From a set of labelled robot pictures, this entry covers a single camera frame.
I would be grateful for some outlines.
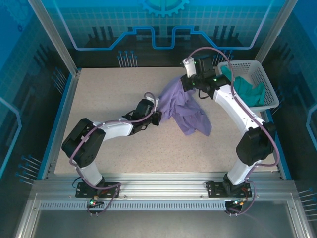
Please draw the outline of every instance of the speckled tabletop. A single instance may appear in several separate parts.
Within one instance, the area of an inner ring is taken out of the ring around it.
[[[172,79],[184,75],[181,67],[82,69],[64,138],[78,121],[118,119],[135,109],[147,91],[158,96]],[[160,126],[150,125],[133,136],[103,143],[96,157],[101,173],[124,172],[227,172],[237,159],[235,148],[241,135],[233,120],[211,99],[195,99],[208,115],[209,137],[196,131],[185,136],[173,118]],[[74,174],[61,150],[56,174]],[[264,163],[273,163],[272,155]],[[277,168],[257,168],[276,171]]]

